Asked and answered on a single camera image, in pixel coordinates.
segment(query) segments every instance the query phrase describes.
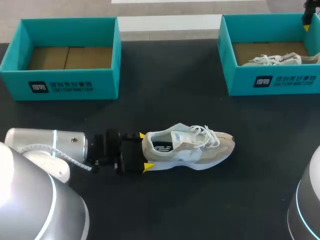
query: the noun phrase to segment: sneaker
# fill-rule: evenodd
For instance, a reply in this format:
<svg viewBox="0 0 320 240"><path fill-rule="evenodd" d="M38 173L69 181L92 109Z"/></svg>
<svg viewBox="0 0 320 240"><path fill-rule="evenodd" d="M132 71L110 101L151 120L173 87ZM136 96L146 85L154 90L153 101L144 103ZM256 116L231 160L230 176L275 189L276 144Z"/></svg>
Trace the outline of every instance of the sneaker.
<svg viewBox="0 0 320 240"><path fill-rule="evenodd" d="M264 66L264 65L301 65L320 64L320 52L315 56L300 56L294 52L284 56L261 55L255 57L243 66Z"/></svg>
<svg viewBox="0 0 320 240"><path fill-rule="evenodd" d="M142 140L142 151L151 171L186 166L194 170L211 168L230 156L234 138L214 132L207 126L178 123L167 130L148 132Z"/></svg>

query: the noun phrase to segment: white cable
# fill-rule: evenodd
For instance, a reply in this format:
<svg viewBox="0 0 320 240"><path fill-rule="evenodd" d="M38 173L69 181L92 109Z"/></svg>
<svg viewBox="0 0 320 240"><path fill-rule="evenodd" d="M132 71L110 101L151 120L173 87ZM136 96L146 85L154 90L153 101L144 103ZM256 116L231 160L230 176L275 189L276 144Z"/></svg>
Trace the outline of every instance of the white cable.
<svg viewBox="0 0 320 240"><path fill-rule="evenodd" d="M57 154L57 156L56 156L57 158L69 161L69 162L73 163L74 165L77 165L78 167L85 169L87 171L91 171L91 169L92 169L92 167L87 166L87 165L73 159L72 157L68 156L64 152L62 152L52 146L46 145L46 144L37 143L37 144L27 145L27 146L21 148L18 151L18 153L22 155L22 154L24 154L26 152L30 152L30 151L48 151L48 152L53 151Z"/></svg>

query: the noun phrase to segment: shoe box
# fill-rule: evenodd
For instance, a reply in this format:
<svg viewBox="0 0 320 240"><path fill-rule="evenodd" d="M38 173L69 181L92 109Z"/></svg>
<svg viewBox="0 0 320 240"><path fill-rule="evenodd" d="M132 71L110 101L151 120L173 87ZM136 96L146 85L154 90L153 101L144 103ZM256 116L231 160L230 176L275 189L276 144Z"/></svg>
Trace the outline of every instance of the shoe box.
<svg viewBox="0 0 320 240"><path fill-rule="evenodd" d="M300 13L223 15L217 41L230 96L320 93L320 64L242 66L261 55L320 52L320 19Z"/></svg>
<svg viewBox="0 0 320 240"><path fill-rule="evenodd" d="M118 98L116 17L22 19L0 66L16 101Z"/></svg>

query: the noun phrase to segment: white floor stripe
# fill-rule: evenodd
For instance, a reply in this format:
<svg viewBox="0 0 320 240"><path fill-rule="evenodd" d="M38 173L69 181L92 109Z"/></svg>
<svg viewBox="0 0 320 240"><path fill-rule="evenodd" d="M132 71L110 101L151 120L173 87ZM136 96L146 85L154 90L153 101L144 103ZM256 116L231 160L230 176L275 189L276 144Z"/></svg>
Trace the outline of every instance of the white floor stripe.
<svg viewBox="0 0 320 240"><path fill-rule="evenodd" d="M201 3L201 2L234 2L261 0L111 0L112 4L145 4L145 3Z"/></svg>
<svg viewBox="0 0 320 240"><path fill-rule="evenodd" d="M120 32L218 30L221 14L172 16L120 16Z"/></svg>

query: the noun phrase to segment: gray floor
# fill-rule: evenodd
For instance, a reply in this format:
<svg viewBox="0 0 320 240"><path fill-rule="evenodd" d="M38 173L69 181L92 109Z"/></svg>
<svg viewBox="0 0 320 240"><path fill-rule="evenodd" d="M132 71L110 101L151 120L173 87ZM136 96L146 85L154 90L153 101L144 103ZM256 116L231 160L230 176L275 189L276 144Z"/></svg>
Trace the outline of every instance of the gray floor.
<svg viewBox="0 0 320 240"><path fill-rule="evenodd" d="M11 41L21 18L167 16L302 12L305 0L111 4L111 0L0 0L0 43ZM215 38L218 31L126 32L123 40Z"/></svg>

